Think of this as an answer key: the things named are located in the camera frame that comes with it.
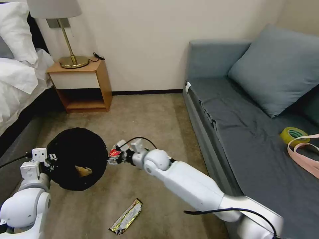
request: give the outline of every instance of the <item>white tag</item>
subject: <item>white tag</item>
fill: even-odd
[[[188,89],[190,88],[190,86],[191,86],[191,84],[189,82],[187,82],[187,85],[186,85],[186,88],[185,88],[186,93],[188,93]]]

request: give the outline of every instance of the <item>lamp stem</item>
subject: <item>lamp stem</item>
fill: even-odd
[[[73,54],[73,51],[72,51],[72,48],[71,48],[69,39],[67,38],[67,34],[66,34],[66,32],[65,32],[65,29],[64,29],[64,26],[63,26],[63,23],[62,23],[61,19],[58,18],[58,19],[57,19],[57,22],[59,23],[59,25],[60,25],[60,27],[61,27],[61,30],[62,30],[62,32],[63,32],[63,35],[64,35],[64,38],[65,38],[67,47],[69,48],[69,51],[70,51],[70,54],[71,54],[72,62],[73,62],[73,64],[77,64],[76,58],[75,58],[75,56],[74,56],[74,54]]]

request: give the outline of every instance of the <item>nightstand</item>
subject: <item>nightstand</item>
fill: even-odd
[[[104,61],[77,69],[62,68],[57,61],[47,73],[67,113],[109,111],[112,89]]]

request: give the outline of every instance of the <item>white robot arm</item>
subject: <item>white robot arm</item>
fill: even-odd
[[[243,217],[238,228],[238,235],[242,239],[272,239],[281,234],[283,218],[269,208],[246,196],[225,195],[209,176],[187,163],[171,162],[163,150],[145,150],[140,139],[131,147],[135,152],[132,156],[133,165],[163,181],[169,190],[194,209],[200,212],[229,209],[215,213],[227,222],[235,222]]]
[[[198,214],[226,210],[213,213],[227,222],[242,218],[238,228],[242,239],[272,239],[280,235],[283,218],[265,206],[246,196],[225,195],[212,178],[187,163],[172,162],[163,150],[144,149],[140,139],[131,144],[133,151],[127,144],[122,145],[123,142],[117,144],[125,154],[122,162],[130,162],[161,180],[169,190],[198,210]],[[44,222],[51,201],[50,180],[40,172],[39,163],[48,167],[46,158],[45,148],[34,149],[33,160],[21,166],[24,180],[19,191],[5,201],[0,211],[0,239],[44,238]],[[9,227],[9,230],[1,233],[1,226]],[[23,228],[24,232],[12,234],[10,228]]]

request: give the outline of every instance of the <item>tape roll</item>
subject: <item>tape roll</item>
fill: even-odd
[[[295,138],[301,137],[301,136],[308,136],[308,134],[298,128],[294,128],[294,127],[287,127],[285,128],[281,134],[280,137],[282,138],[282,140],[288,144],[290,141],[292,141]],[[298,139],[293,141],[290,146],[295,147],[297,144],[300,143],[309,143],[310,139],[306,138],[306,139]]]

